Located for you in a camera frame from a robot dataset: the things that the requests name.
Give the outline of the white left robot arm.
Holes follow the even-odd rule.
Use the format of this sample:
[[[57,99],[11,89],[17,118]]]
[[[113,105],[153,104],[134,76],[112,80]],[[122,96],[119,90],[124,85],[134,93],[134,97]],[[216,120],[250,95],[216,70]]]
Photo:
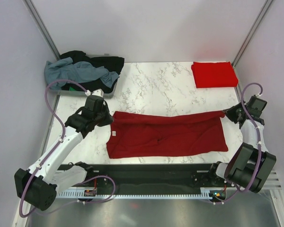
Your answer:
[[[58,168],[70,152],[80,144],[95,127],[110,125],[110,115],[101,89],[86,92],[85,105],[62,124],[62,133],[55,143],[28,169],[19,169],[14,175],[20,208],[24,202],[41,211],[48,209],[56,196],[72,186],[89,186],[94,182],[92,166],[78,162],[63,173]]]

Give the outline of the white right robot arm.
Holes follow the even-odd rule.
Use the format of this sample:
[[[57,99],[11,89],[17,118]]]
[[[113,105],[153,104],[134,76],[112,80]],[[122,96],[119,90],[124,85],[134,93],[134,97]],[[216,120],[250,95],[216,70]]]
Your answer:
[[[211,165],[208,183],[220,185],[224,180],[237,187],[258,193],[276,164],[276,156],[265,146],[263,130],[265,122],[260,118],[267,101],[252,96],[246,103],[239,103],[224,110],[225,116],[239,125],[243,141],[229,163]]]

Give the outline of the dark red t shirt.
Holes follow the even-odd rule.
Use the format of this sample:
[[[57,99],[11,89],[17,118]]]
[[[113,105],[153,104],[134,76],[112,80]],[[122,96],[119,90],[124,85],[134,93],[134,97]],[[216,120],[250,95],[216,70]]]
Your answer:
[[[154,116],[116,111],[106,144],[110,159],[184,157],[227,152],[222,111]]]

